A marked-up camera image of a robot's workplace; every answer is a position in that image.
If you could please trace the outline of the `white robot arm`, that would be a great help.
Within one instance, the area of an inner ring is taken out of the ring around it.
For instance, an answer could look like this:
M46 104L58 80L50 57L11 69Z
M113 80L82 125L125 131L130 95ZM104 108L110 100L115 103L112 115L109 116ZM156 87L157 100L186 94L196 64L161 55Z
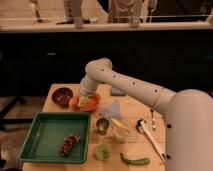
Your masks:
M112 70L107 58L85 67L80 94L91 96L101 83L124 91L161 114L165 124L165 171L213 171L213 98L187 89L174 92Z

